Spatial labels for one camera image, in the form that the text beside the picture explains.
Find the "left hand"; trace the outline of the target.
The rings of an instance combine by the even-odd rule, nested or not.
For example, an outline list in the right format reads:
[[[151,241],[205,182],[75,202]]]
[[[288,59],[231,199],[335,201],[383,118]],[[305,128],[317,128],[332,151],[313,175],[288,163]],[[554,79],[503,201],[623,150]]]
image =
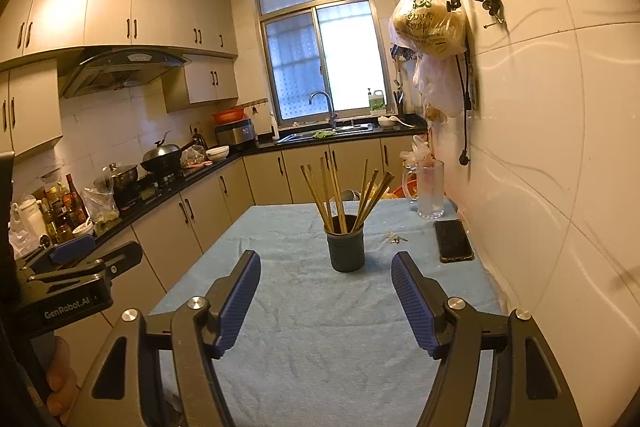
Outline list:
[[[47,382],[51,392],[47,397],[49,413],[66,426],[70,412],[77,399],[79,388],[77,375],[70,366],[70,347],[60,337],[55,336],[55,350],[47,368]]]

